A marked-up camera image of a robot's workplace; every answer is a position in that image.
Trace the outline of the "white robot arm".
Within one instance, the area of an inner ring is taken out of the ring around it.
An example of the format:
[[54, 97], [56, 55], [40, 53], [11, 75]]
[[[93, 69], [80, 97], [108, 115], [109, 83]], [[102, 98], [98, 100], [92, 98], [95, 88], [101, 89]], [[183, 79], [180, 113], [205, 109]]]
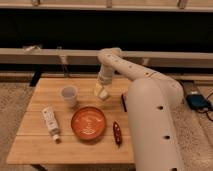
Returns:
[[98, 81], [107, 85], [115, 72], [131, 81], [126, 108], [136, 171], [185, 171], [171, 112], [183, 100], [178, 81], [132, 63], [119, 48], [98, 52]]

